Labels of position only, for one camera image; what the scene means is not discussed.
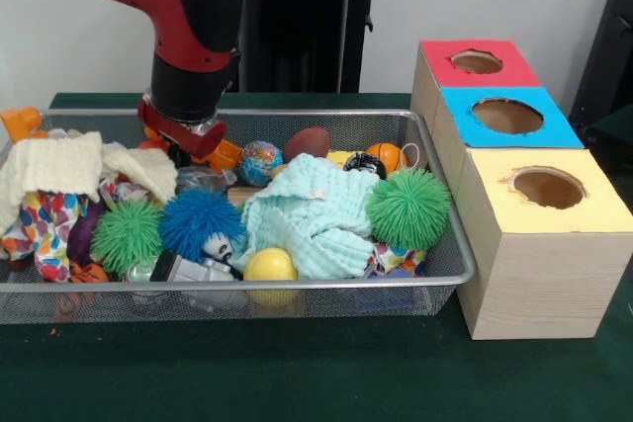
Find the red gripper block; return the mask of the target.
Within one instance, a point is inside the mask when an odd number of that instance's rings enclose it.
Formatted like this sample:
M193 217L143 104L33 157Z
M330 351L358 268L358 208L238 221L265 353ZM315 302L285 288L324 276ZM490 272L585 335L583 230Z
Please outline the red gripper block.
M201 123L185 124L161 115L145 99L138 102L137 114L149 129L171 142L168 157L176 168L189 167L191 155L204 158L214 152L226 133L226 123L217 115Z

